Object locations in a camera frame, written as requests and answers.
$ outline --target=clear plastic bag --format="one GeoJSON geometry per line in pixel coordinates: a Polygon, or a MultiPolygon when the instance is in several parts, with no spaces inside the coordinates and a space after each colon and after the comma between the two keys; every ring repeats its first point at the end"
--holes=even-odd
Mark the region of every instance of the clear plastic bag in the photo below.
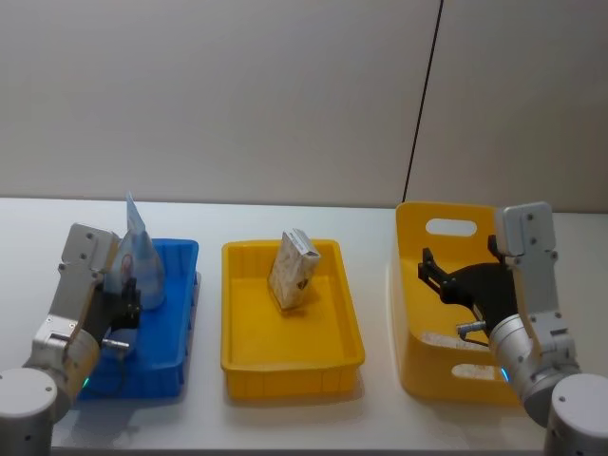
{"type": "MultiPolygon", "coordinates": [[[[105,275],[104,291],[119,295],[126,281],[135,277],[142,309],[152,311],[164,302],[164,269],[130,193],[126,195],[126,227],[112,268],[105,275]]],[[[137,330],[118,330],[110,337],[128,343],[132,352],[137,330]]]]}

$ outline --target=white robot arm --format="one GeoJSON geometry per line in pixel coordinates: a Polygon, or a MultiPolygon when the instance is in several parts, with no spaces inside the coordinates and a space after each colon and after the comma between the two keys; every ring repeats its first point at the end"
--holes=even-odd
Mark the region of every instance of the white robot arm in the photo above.
{"type": "Polygon", "coordinates": [[[47,318],[23,368],[0,372],[0,454],[46,456],[54,423],[61,420],[99,360],[109,329],[137,328],[140,296],[135,280],[121,295],[103,291],[120,239],[111,232],[72,225],[59,265],[61,278],[47,318]]]}
{"type": "Polygon", "coordinates": [[[489,346],[527,413],[546,426],[550,455],[608,454],[608,379],[580,373],[558,302],[556,240],[545,202],[496,212],[496,243],[513,274],[518,314],[489,346]]]}
{"type": "Polygon", "coordinates": [[[418,276],[444,303],[463,305],[477,317],[457,333],[468,341],[468,333],[484,331],[523,408],[547,428],[547,454],[608,455],[608,379],[580,373],[558,303],[551,207],[502,208],[495,225],[487,247],[498,262],[448,273],[426,248],[418,276]]]}

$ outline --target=yellow plastic basket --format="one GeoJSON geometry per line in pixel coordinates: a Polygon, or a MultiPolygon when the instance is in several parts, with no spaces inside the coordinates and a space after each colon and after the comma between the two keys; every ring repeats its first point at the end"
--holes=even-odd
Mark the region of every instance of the yellow plastic basket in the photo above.
{"type": "Polygon", "coordinates": [[[282,312],[268,285],[280,241],[222,250],[221,367],[234,399],[352,391],[365,354],[340,248],[321,254],[305,303],[282,312]]]}
{"type": "MultiPolygon", "coordinates": [[[[399,377],[412,395],[518,404],[489,350],[475,349],[459,339],[456,326],[473,321],[473,314],[463,306],[444,304],[418,278],[424,247],[431,249],[437,264],[449,273],[470,264],[496,261],[487,250],[487,237],[494,233],[493,217],[494,209],[485,206],[406,202],[397,207],[391,268],[392,326],[399,377]],[[470,220],[477,229],[468,237],[434,235],[427,230],[432,219],[470,220]],[[471,374],[476,371],[483,372],[483,378],[471,374]]],[[[469,337],[487,342],[482,332],[469,337]]]]}

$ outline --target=black cable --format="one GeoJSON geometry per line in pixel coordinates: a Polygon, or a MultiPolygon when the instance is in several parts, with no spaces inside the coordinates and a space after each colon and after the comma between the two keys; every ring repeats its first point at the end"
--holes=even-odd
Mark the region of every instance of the black cable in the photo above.
{"type": "Polygon", "coordinates": [[[124,358],[125,358],[124,354],[121,354],[118,359],[118,366],[119,366],[119,370],[121,372],[121,381],[119,382],[118,386],[113,391],[101,392],[101,391],[96,391],[95,389],[91,389],[91,388],[87,388],[87,387],[84,387],[83,390],[86,392],[89,392],[93,396],[103,397],[105,399],[111,399],[111,398],[118,397],[118,395],[121,393],[121,391],[124,388],[124,383],[126,382],[126,365],[124,363],[124,358]]]}
{"type": "Polygon", "coordinates": [[[433,34],[433,43],[430,45],[430,55],[428,56],[427,76],[425,77],[425,85],[422,89],[422,98],[420,99],[420,109],[418,110],[418,121],[416,122],[416,129],[414,130],[414,140],[411,144],[411,154],[409,154],[409,165],[408,174],[406,176],[406,186],[403,189],[403,198],[401,201],[406,200],[406,192],[408,191],[409,185],[409,174],[411,173],[411,166],[414,162],[414,150],[416,149],[416,142],[418,141],[418,131],[420,130],[420,121],[422,119],[422,109],[425,105],[425,98],[427,96],[428,77],[430,76],[430,67],[433,63],[433,55],[435,54],[435,44],[437,43],[437,33],[439,32],[439,21],[441,20],[441,12],[444,9],[444,0],[439,2],[439,13],[437,14],[437,23],[435,24],[435,32],[433,34]]]}
{"type": "Polygon", "coordinates": [[[480,342],[479,340],[467,339],[465,335],[461,335],[460,338],[461,338],[461,340],[468,342],[469,344],[477,344],[477,345],[481,345],[482,347],[489,348],[489,345],[487,345],[485,342],[480,342]]]}

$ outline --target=white table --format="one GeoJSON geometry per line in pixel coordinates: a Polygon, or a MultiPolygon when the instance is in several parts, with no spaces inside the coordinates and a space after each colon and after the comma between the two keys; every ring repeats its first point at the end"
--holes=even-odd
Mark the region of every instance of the white table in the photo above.
{"type": "MultiPolygon", "coordinates": [[[[88,450],[401,449],[539,450],[543,429],[518,408],[429,404],[399,385],[388,313],[394,215],[388,209],[139,203],[153,237],[191,238],[202,276],[185,394],[178,400],[79,403],[56,425],[57,454],[88,450]],[[350,401],[242,407],[225,393],[219,367],[220,247],[278,238],[301,227],[334,238],[351,287],[367,360],[362,390],[350,401]]],[[[69,226],[80,221],[125,231],[123,202],[0,199],[0,371],[20,366],[57,285],[69,226]]],[[[556,215],[560,302],[579,361],[608,375],[602,339],[608,322],[608,216],[556,215]]]]}

